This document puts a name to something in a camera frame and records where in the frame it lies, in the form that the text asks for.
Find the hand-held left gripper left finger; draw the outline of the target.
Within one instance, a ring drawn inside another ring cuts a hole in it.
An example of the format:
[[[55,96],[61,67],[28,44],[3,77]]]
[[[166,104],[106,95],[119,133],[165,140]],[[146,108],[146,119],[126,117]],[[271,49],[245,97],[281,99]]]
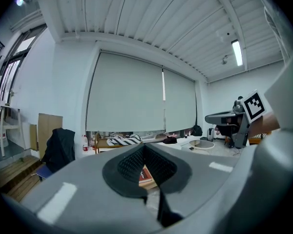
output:
[[[41,182],[21,204],[49,227],[77,234],[153,234],[163,227],[143,199],[123,197],[102,175],[104,165],[128,151],[117,148],[79,158]]]

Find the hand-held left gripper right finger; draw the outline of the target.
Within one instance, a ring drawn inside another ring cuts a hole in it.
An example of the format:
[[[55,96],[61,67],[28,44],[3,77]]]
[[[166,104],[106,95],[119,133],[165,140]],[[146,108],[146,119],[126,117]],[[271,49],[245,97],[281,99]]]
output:
[[[145,145],[145,164],[160,189],[158,221],[164,227],[216,227],[228,213],[223,185],[237,160]]]

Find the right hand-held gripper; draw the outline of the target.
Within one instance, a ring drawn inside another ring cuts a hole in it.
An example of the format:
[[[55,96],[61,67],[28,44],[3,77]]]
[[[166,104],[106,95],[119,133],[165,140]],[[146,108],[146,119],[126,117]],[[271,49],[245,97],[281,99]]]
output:
[[[267,113],[257,90],[234,102],[233,111],[205,116],[205,121],[214,125],[232,123],[232,140],[236,148],[244,148],[249,138],[273,131],[273,113]]]

